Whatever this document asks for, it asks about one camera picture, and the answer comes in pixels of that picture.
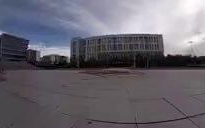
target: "ground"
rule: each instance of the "ground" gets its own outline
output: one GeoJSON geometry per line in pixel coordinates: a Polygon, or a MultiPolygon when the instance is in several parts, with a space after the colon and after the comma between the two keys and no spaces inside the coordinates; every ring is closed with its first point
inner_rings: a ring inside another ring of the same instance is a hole
{"type": "Polygon", "coordinates": [[[8,71],[0,128],[205,128],[205,70],[94,72],[8,71]]]}

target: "window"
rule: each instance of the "window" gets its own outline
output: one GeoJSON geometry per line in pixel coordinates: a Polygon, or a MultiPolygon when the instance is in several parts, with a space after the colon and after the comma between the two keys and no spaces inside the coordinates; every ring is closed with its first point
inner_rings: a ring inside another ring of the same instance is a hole
{"type": "Polygon", "coordinates": [[[118,44],[118,50],[122,50],[122,44],[118,44]]]}

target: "concrete pavement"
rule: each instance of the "concrete pavement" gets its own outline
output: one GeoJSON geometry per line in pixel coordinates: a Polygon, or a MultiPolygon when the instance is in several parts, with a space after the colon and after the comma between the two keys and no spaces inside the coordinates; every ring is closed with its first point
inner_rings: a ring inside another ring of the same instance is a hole
{"type": "Polygon", "coordinates": [[[9,71],[0,128],[205,128],[205,70],[9,71]]]}

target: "building facade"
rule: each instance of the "building facade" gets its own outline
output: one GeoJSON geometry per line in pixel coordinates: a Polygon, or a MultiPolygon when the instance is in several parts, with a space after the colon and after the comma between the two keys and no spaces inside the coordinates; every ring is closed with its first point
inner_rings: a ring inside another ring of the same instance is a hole
{"type": "Polygon", "coordinates": [[[0,39],[0,59],[26,61],[29,40],[2,34],[0,39]]]}
{"type": "Polygon", "coordinates": [[[98,60],[104,57],[130,57],[138,54],[151,56],[163,53],[163,37],[159,34],[105,35],[73,38],[71,41],[71,58],[77,60],[80,56],[87,61],[90,58],[98,60]]]}
{"type": "Polygon", "coordinates": [[[62,56],[56,54],[46,55],[42,57],[41,61],[48,64],[59,64],[61,57],[62,56]]]}
{"type": "Polygon", "coordinates": [[[28,49],[26,58],[30,63],[37,63],[40,61],[40,51],[28,49]]]}

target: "office building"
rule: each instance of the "office building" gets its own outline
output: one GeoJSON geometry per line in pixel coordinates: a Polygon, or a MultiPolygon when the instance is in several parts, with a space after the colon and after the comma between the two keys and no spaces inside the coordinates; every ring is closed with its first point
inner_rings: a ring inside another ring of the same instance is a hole
{"type": "Polygon", "coordinates": [[[163,37],[159,34],[120,34],[73,38],[71,40],[71,58],[77,63],[83,57],[90,58],[132,57],[163,55],[163,37]]]}
{"type": "Polygon", "coordinates": [[[27,61],[30,63],[37,63],[40,61],[40,51],[28,49],[27,50],[27,61]]]}
{"type": "Polygon", "coordinates": [[[54,64],[59,64],[59,62],[61,62],[62,59],[64,59],[63,56],[60,56],[60,55],[57,55],[57,54],[51,54],[51,55],[43,56],[41,61],[45,62],[45,63],[48,63],[48,64],[54,65],[54,64]]]}
{"type": "Polygon", "coordinates": [[[2,34],[0,39],[0,59],[12,61],[26,61],[29,40],[2,34]]]}

